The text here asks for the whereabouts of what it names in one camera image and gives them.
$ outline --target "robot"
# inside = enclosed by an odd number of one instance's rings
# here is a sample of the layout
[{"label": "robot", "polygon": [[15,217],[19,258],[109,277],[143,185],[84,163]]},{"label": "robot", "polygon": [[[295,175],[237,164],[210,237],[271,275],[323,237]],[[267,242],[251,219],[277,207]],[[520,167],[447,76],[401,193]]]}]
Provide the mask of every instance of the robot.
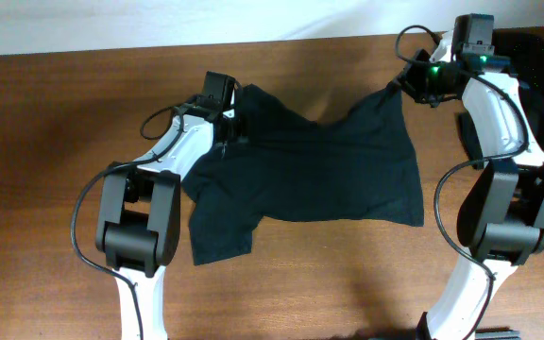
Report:
[{"label": "robot", "polygon": [[[434,195],[436,222],[460,254],[447,287],[416,328],[416,340],[474,338],[519,339],[516,331],[475,333],[501,284],[544,249],[544,152],[523,115],[519,82],[509,58],[495,56],[494,18],[470,14],[454,30],[438,37],[419,25],[405,28],[396,53],[407,62],[392,81],[417,103],[436,107],[460,99],[478,131],[484,157],[453,167]],[[400,54],[400,37],[409,29],[426,30],[437,47],[412,59]],[[243,117],[234,113],[242,88],[231,76],[208,72],[202,94],[176,107],[169,127],[142,157],[112,163],[90,181],[77,201],[71,239],[86,264],[115,277],[120,296],[122,339],[167,339],[163,325],[163,277],[179,241],[181,180],[202,155],[219,144],[246,135]],[[439,198],[444,182],[456,171],[483,162],[485,169],[463,203],[457,220],[461,246],[444,230]],[[83,197],[104,179],[95,237],[109,269],[85,258],[75,237]],[[150,212],[125,209],[126,202],[150,202]]]}]

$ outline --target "brown background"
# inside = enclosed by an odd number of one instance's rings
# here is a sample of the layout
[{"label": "brown background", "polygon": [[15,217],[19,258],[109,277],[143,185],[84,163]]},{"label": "brown background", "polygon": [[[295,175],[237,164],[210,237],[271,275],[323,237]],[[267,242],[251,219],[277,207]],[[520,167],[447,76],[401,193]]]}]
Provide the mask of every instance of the brown background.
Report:
[{"label": "brown background", "polygon": [[[544,37],[544,29],[537,30]],[[330,122],[381,89],[403,67],[395,36],[161,47],[0,57],[0,339],[119,339],[116,285],[81,263],[69,240],[72,205],[110,161],[131,160],[151,143],[138,126],[152,111],[200,91],[207,70],[255,83],[309,119]],[[412,35],[403,50],[430,48]],[[439,298],[456,254],[436,229],[432,195],[466,156],[454,114],[404,99],[425,196],[425,228],[380,221],[287,223],[265,218],[253,253],[192,265],[182,197],[178,254],[165,277],[164,319],[177,339],[349,336],[413,328]],[[443,212],[456,212],[478,173],[446,186]],[[94,249],[100,186],[84,202],[78,236]],[[493,300],[483,327],[511,326],[544,338],[544,253]]]}]

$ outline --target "cord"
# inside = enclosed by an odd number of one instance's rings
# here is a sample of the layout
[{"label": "cord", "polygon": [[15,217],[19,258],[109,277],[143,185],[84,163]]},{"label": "cord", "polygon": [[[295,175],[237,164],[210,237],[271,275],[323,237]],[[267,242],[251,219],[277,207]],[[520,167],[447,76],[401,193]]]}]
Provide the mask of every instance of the cord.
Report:
[{"label": "cord", "polygon": [[459,171],[459,170],[461,170],[461,169],[463,169],[465,167],[469,167],[469,166],[472,166],[472,165],[475,165],[475,164],[478,164],[478,163],[481,163],[481,162],[510,159],[510,158],[516,157],[517,155],[519,155],[522,152],[526,151],[528,149],[529,144],[530,144],[530,136],[528,134],[528,128],[526,127],[526,119],[524,118],[523,112],[521,112],[519,110],[518,106],[509,97],[509,95],[507,93],[505,93],[503,90],[501,90],[499,87],[497,87],[495,84],[493,84],[493,83],[491,83],[491,82],[489,82],[489,81],[475,75],[474,73],[462,70],[458,66],[456,66],[454,64],[451,64],[451,63],[446,63],[446,62],[431,63],[431,62],[428,62],[428,61],[413,60],[413,59],[405,58],[400,53],[400,50],[399,50],[400,38],[402,37],[402,35],[406,31],[408,31],[408,30],[410,30],[412,28],[423,29],[430,36],[432,36],[433,40],[436,42],[436,44],[438,44],[438,42],[436,41],[436,38],[438,36],[435,33],[433,33],[429,28],[427,28],[425,26],[422,26],[422,25],[410,25],[410,26],[404,28],[399,33],[398,37],[396,38],[396,43],[395,43],[394,47],[395,47],[396,56],[398,58],[400,58],[401,60],[404,60],[406,62],[412,63],[414,65],[419,65],[419,66],[429,67],[429,66],[433,66],[433,65],[442,65],[442,66],[445,66],[445,67],[450,67],[454,71],[458,72],[459,74],[461,74],[464,77],[468,77],[470,79],[480,81],[485,86],[487,86],[488,88],[492,89],[497,94],[499,94],[507,102],[507,104],[511,107],[513,112],[516,113],[519,125],[521,126],[521,129],[522,129],[523,142],[522,142],[522,144],[519,146],[519,148],[517,150],[512,151],[512,152],[508,152],[508,153],[505,153],[505,154],[501,154],[501,155],[482,157],[482,158],[480,158],[478,160],[464,161],[462,163],[459,163],[459,164],[453,166],[452,169],[449,170],[446,174],[444,174],[444,176],[442,176],[442,178],[438,181],[438,184],[435,187],[435,193],[433,194],[433,215],[435,216],[435,222],[437,223],[438,229],[440,230],[440,233],[442,234],[442,236],[444,236],[444,239],[446,240],[446,242],[459,255],[463,256],[464,258],[466,258],[467,260],[473,262],[474,264],[479,265],[483,269],[483,271],[486,273],[486,275],[488,276],[488,293],[486,294],[486,299],[484,300],[484,305],[482,306],[482,309],[480,310],[480,314],[478,315],[478,318],[476,319],[476,322],[474,323],[473,327],[471,328],[471,330],[469,330],[467,335],[463,338],[463,340],[468,340],[469,337],[473,333],[475,333],[476,330],[478,329],[478,326],[480,325],[480,322],[482,321],[482,318],[484,317],[485,311],[488,308],[488,305],[490,304],[490,299],[492,299],[492,292],[493,292],[494,281],[495,281],[496,277],[495,277],[494,273],[490,270],[490,268],[488,268],[488,266],[486,266],[484,263],[479,262],[476,259],[474,259],[470,254],[467,254],[454,241],[452,241],[451,237],[446,232],[446,228],[444,227],[444,224],[442,223],[442,218],[440,216],[440,193],[442,192],[442,188],[444,187],[444,184],[446,183],[446,181],[454,173],[456,173],[457,171]]},{"label": "cord", "polygon": [[160,152],[158,155],[155,155],[154,157],[152,157],[150,159],[141,160],[141,161],[128,161],[128,162],[121,163],[121,164],[118,164],[118,165],[115,165],[113,167],[109,167],[107,169],[104,169],[104,170],[100,171],[81,190],[81,193],[79,194],[79,197],[76,200],[75,208],[73,209],[73,214],[71,215],[71,244],[73,245],[73,249],[75,250],[75,254],[78,256],[78,258],[81,261],[83,261],[85,264],[89,265],[90,267],[92,267],[92,268],[94,268],[96,270],[99,270],[99,271],[101,271],[101,272],[103,272],[105,274],[109,274],[109,275],[123,281],[127,285],[127,287],[129,288],[129,291],[131,292],[131,297],[133,298],[133,306],[134,306],[134,308],[136,310],[136,317],[138,318],[138,328],[140,329],[140,340],[144,340],[144,327],[143,327],[143,324],[142,324],[142,316],[140,314],[140,305],[138,304],[138,296],[136,294],[135,286],[133,285],[133,283],[131,283],[131,281],[128,278],[124,277],[123,275],[121,275],[121,274],[119,274],[117,272],[114,272],[114,271],[112,271],[112,270],[108,269],[107,267],[104,267],[104,266],[102,266],[100,264],[97,264],[97,263],[91,261],[90,259],[88,259],[87,257],[85,257],[85,255],[83,255],[83,253],[79,249],[79,246],[78,246],[78,243],[77,243],[77,233],[76,233],[77,217],[78,217],[79,208],[81,207],[81,203],[83,202],[83,199],[85,199],[85,196],[90,192],[90,190],[94,187],[94,185],[99,180],[101,180],[103,177],[105,177],[107,175],[110,175],[112,173],[121,171],[121,170],[134,169],[138,165],[154,162],[154,161],[158,160],[160,157],[162,157],[163,155],[165,155],[167,152],[169,152],[169,150],[171,150],[171,148],[178,142],[179,137],[181,136],[181,134],[182,134],[182,132],[184,130],[184,117],[183,117],[183,114],[179,113],[179,108],[178,107],[168,107],[168,108],[161,109],[161,110],[155,112],[155,114],[150,115],[148,118],[146,118],[146,120],[144,120],[145,123],[142,124],[142,127],[140,129],[140,133],[143,134],[145,124],[147,124],[152,118],[154,118],[158,114],[161,114],[162,112],[165,112],[165,111],[168,111],[168,110],[174,111],[176,113],[176,115],[179,117],[178,134],[176,135],[176,137],[174,137],[173,141],[171,141],[171,143],[162,152]]}]

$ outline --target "white leg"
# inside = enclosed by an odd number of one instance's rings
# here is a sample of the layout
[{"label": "white leg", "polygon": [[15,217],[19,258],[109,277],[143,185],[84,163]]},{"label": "white leg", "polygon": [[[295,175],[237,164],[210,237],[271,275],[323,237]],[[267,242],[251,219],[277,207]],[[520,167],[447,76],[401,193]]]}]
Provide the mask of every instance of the white leg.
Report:
[{"label": "white leg", "polygon": [[[136,284],[136,294],[142,325],[144,328],[144,340],[167,340],[167,332],[162,320],[162,281],[165,267],[160,266],[152,278],[147,278],[144,272],[121,267],[117,273],[128,278]],[[121,299],[121,339],[140,339],[138,318],[133,304],[133,297],[127,284],[119,279],[119,298]]]},{"label": "white leg", "polygon": [[[508,261],[486,260],[496,280],[493,296],[517,266]],[[473,327],[484,305],[488,292],[488,277],[475,263],[459,256],[442,297],[427,313],[427,325],[432,339],[461,340]]]}]

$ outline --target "white wall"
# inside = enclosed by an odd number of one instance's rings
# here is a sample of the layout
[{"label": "white wall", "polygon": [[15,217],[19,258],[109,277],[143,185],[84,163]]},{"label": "white wall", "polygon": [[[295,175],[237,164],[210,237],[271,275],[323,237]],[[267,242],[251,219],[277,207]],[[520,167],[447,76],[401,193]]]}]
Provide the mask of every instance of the white wall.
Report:
[{"label": "white wall", "polygon": [[471,12],[544,26],[544,0],[0,0],[0,54],[447,30]]}]

